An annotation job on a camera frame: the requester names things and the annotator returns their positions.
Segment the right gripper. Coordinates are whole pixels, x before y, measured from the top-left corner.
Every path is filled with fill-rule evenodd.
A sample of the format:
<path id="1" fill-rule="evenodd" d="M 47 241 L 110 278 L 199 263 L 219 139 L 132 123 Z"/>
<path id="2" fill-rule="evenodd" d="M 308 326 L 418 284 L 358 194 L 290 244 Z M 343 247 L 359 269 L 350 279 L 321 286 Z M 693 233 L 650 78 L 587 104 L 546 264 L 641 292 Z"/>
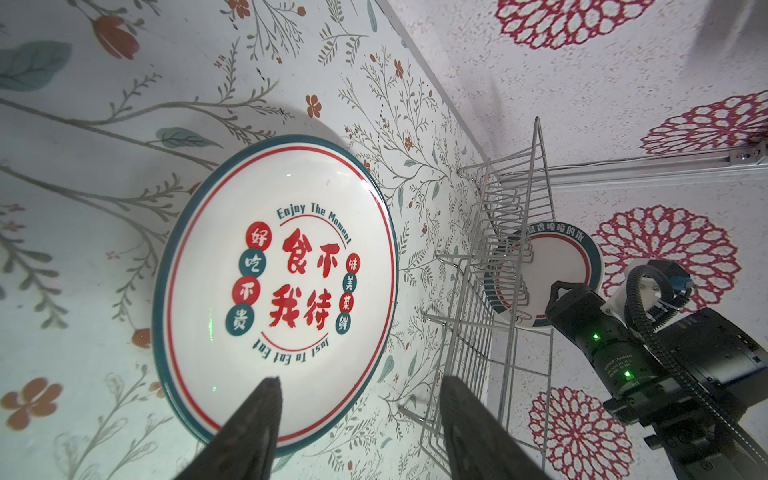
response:
<path id="1" fill-rule="evenodd" d="M 660 364 L 588 285 L 556 281 L 545 308 L 549 323 L 585 356 L 613 396 L 660 378 Z"/>

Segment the white round plate front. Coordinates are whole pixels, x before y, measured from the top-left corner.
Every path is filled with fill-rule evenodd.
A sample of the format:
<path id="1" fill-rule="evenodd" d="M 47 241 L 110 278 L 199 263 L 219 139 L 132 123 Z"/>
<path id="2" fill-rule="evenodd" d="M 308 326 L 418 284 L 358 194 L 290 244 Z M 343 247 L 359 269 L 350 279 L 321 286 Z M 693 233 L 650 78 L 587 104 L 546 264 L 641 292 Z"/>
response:
<path id="1" fill-rule="evenodd" d="M 559 221 L 531 224 L 491 250 L 483 287 L 493 310 L 520 328 L 550 326 L 545 308 L 556 281 L 598 290 L 604 272 L 596 242 L 580 228 Z"/>

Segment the white round bowl back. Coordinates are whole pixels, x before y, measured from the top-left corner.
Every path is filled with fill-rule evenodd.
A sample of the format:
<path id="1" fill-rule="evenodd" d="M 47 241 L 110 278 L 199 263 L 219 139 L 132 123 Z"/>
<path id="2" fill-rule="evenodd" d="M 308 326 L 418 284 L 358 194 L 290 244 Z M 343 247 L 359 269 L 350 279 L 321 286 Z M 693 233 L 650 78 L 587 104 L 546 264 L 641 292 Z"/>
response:
<path id="1" fill-rule="evenodd" d="M 278 453 L 311 444 L 372 379 L 397 293 L 394 223 L 359 160 L 306 135 L 243 149 L 193 193 L 157 273 L 153 353 L 174 413 L 209 442 L 274 377 Z"/>

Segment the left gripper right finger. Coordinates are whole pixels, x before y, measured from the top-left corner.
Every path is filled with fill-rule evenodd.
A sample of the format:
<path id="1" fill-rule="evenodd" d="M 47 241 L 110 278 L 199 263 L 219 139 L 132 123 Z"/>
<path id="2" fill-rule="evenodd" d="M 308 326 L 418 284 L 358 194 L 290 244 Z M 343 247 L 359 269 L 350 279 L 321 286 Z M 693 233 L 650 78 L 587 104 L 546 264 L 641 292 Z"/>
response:
<path id="1" fill-rule="evenodd" d="M 440 415 L 453 479 L 547 477 L 456 376 L 443 378 Z"/>

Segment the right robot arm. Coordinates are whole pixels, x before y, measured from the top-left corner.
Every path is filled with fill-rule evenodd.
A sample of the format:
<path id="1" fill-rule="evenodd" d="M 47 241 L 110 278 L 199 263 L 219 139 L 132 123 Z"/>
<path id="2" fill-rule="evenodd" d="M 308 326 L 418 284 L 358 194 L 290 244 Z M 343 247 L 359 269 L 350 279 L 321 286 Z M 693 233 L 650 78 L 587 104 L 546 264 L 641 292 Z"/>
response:
<path id="1" fill-rule="evenodd" d="M 604 310 L 588 285 L 555 282 L 545 313 L 550 324 L 585 356 L 610 393 L 603 406 L 625 426 L 653 432 L 678 479 L 764 479 L 758 459 L 699 404 L 643 340 Z M 705 308 L 655 332 L 674 364 L 733 422 L 767 398 L 767 353 L 745 332 Z"/>

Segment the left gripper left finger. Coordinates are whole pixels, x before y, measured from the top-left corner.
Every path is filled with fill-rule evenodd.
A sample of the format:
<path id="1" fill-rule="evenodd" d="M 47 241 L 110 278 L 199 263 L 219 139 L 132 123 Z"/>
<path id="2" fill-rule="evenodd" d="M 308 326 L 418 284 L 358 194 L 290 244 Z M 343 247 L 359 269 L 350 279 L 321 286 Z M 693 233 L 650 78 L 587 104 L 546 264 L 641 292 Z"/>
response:
<path id="1" fill-rule="evenodd" d="M 260 382 L 177 480 L 268 479 L 282 414 L 277 377 Z"/>

